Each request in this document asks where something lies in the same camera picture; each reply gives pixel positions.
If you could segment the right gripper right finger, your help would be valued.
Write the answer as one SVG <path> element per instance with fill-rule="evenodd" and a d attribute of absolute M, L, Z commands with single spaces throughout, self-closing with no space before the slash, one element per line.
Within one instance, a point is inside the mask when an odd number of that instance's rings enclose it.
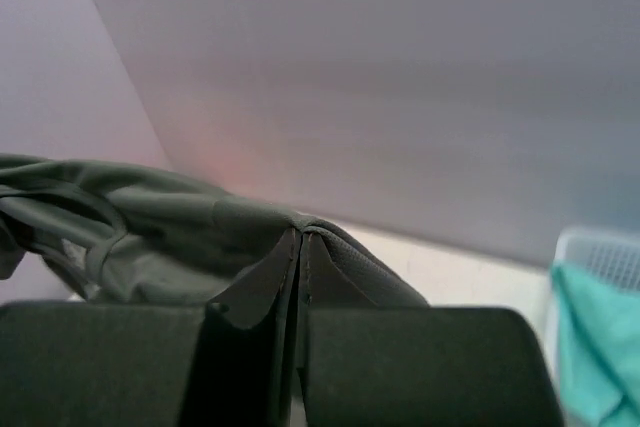
<path fill-rule="evenodd" d="M 500 307 L 433 307 L 364 290 L 319 235 L 300 258 L 298 369 L 311 426 L 561 426 L 529 323 Z"/>

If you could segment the dark grey t-shirt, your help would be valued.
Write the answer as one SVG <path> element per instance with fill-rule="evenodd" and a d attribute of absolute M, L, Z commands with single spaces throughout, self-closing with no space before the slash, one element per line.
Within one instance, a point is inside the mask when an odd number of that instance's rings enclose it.
<path fill-rule="evenodd" d="M 1 158 L 1 275 L 39 256 L 86 299 L 188 305 L 263 262 L 287 234 L 320 241 L 373 304 L 424 298 L 338 226 L 174 172 L 104 161 Z"/>

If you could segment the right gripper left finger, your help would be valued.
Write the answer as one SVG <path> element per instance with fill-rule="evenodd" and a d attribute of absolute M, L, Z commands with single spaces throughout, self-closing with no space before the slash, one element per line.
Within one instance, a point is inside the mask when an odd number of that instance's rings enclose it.
<path fill-rule="evenodd" d="M 1 309 L 5 426 L 280 426 L 298 236 L 197 306 Z"/>

